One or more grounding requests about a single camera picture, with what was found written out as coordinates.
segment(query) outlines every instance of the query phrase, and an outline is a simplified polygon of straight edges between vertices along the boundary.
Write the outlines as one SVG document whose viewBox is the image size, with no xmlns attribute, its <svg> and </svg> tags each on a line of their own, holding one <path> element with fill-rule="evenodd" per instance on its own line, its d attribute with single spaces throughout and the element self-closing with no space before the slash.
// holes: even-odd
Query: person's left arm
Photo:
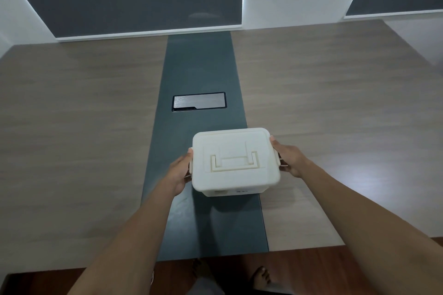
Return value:
<svg viewBox="0 0 443 295">
<path fill-rule="evenodd" d="M 172 200 L 191 180 L 187 176 L 191 159 L 190 148 L 170 165 L 148 199 L 83 272 L 68 295 L 149 294 Z"/>
</svg>

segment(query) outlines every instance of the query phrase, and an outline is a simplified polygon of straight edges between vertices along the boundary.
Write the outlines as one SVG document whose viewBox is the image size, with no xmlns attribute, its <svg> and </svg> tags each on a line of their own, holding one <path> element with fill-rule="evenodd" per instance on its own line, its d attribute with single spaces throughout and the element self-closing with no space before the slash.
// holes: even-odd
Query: storage box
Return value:
<svg viewBox="0 0 443 295">
<path fill-rule="evenodd" d="M 208 197 L 259 194 L 280 181 L 280 160 L 263 128 L 197 133 L 192 186 Z"/>
</svg>

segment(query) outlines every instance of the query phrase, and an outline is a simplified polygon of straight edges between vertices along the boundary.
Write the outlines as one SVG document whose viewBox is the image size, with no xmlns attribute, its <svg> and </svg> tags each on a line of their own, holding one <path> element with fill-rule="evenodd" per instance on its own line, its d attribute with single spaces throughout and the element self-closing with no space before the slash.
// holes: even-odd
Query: dark green table strip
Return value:
<svg viewBox="0 0 443 295">
<path fill-rule="evenodd" d="M 174 95 L 211 92 L 225 92 L 227 108 L 172 112 Z M 197 132 L 246 127 L 230 32 L 169 36 L 142 200 Z M 172 203 L 158 260 L 257 252 L 268 252 L 258 195 L 209 198 L 189 183 Z"/>
</svg>

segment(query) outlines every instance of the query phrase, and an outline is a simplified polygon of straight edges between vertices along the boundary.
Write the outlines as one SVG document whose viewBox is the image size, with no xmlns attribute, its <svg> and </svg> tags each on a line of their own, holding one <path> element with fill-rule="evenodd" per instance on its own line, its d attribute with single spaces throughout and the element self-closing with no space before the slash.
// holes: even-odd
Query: reddish brown wooden floor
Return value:
<svg viewBox="0 0 443 295">
<path fill-rule="evenodd" d="M 443 246 L 443 237 L 434 240 Z M 151 294 L 185 294 L 194 282 L 191 262 L 157 263 Z M 273 281 L 296 294 L 376 294 L 345 246 L 217 257 L 208 263 L 227 291 L 244 285 L 255 269 L 264 265 Z M 12 274 L 4 295 L 66 295 L 82 272 L 79 268 Z"/>
</svg>

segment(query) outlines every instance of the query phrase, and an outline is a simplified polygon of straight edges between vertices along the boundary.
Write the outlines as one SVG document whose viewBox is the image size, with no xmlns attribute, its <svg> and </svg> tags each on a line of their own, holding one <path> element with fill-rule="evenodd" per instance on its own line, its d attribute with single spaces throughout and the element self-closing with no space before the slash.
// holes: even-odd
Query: silver metal panel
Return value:
<svg viewBox="0 0 443 295">
<path fill-rule="evenodd" d="M 215 109 L 226 107 L 224 93 L 217 94 L 190 94 L 186 96 L 174 96 L 175 109 L 195 107 L 196 109 Z"/>
</svg>

